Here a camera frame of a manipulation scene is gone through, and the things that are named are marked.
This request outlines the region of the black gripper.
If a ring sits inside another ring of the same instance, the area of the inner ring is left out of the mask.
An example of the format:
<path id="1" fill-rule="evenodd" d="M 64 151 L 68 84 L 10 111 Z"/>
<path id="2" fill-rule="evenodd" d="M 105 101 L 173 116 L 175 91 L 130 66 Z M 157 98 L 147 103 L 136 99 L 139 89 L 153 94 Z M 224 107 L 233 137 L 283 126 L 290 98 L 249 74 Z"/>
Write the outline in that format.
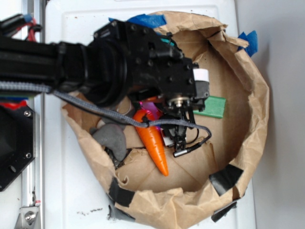
<path id="1" fill-rule="evenodd" d="M 186 145 L 181 121 L 195 127 L 193 111 L 204 110 L 210 95 L 208 72 L 186 58 L 170 35 L 114 20 L 94 33 L 93 46 L 102 73 L 95 104 L 116 105 L 125 96 L 134 103 L 150 100 L 163 112 L 160 127 L 177 153 L 201 146 Z"/>

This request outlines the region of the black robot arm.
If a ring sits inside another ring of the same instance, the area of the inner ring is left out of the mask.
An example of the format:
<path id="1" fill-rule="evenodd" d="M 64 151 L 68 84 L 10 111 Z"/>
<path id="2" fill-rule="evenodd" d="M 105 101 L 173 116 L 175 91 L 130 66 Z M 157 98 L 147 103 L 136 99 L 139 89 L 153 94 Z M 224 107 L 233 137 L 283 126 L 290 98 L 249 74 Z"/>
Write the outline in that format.
<path id="1" fill-rule="evenodd" d="M 117 122 L 148 128 L 160 126 L 173 140 L 174 156 L 198 149 L 186 145 L 187 128 L 195 128 L 193 110 L 202 111 L 209 96 L 206 70 L 186 58 L 172 34 L 161 35 L 131 21 L 113 20 L 94 33 L 89 45 L 37 43 L 41 30 L 30 15 L 17 14 L 0 23 L 0 91 L 52 93 L 66 99 L 79 91 L 95 108 L 74 105 Z M 105 107 L 124 97 L 134 104 L 149 101 L 163 112 L 161 121 L 131 121 Z"/>

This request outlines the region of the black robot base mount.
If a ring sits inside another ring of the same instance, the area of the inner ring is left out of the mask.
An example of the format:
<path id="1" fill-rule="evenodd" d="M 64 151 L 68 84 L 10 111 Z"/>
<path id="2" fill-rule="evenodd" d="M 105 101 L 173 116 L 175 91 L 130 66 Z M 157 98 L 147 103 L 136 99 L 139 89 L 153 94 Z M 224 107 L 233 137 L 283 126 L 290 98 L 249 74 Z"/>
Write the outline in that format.
<path id="1" fill-rule="evenodd" d="M 34 111 L 28 106 L 0 107 L 0 190 L 8 186 L 34 159 Z"/>

